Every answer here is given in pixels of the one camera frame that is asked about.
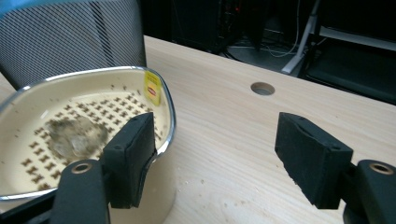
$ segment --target table hole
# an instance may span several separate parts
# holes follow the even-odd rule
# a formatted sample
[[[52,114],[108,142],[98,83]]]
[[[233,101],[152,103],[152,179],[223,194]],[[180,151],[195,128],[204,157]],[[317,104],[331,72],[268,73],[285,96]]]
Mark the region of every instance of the table hole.
[[[259,95],[272,95],[275,92],[275,88],[265,82],[255,82],[250,88]]]

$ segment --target gray mesh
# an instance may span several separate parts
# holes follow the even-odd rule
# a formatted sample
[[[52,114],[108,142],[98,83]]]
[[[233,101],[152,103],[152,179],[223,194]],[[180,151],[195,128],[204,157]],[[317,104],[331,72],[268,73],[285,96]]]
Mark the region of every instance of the gray mesh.
[[[135,0],[14,10],[0,20],[1,72],[14,88],[95,68],[146,66]]]

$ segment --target grommet hole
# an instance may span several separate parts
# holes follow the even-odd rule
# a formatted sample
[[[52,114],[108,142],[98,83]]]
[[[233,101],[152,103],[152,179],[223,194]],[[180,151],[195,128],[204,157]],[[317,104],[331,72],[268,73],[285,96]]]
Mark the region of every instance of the grommet hole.
[[[72,173],[79,175],[79,174],[82,174],[82,173],[85,173],[85,172],[91,170],[91,168],[92,168],[92,165],[90,163],[85,162],[85,163],[82,163],[82,164],[79,164],[79,165],[76,165],[75,167],[73,167]]]
[[[275,88],[265,82],[255,82],[250,88],[259,95],[272,95],[275,92]]]
[[[370,164],[370,168],[372,168],[372,170],[383,174],[383,175],[393,175],[393,170],[390,169],[387,165],[384,164],[380,164],[380,163],[371,163]]]

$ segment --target wooden table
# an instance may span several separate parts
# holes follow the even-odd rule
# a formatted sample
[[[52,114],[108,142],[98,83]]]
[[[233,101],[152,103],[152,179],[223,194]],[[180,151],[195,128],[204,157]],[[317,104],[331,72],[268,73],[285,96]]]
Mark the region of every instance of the wooden table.
[[[177,196],[165,223],[342,223],[289,178],[274,145],[279,112],[310,119],[355,150],[396,165],[396,106],[146,37],[148,67],[177,112]],[[275,88],[259,95],[250,86]],[[13,89],[0,80],[0,101]]]

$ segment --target yellow label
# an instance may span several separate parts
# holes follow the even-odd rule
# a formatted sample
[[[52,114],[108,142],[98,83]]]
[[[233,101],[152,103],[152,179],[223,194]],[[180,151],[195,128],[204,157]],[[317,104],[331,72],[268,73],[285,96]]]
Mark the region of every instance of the yellow label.
[[[161,102],[162,83],[155,74],[146,71],[145,75],[145,95],[154,104],[159,105]]]

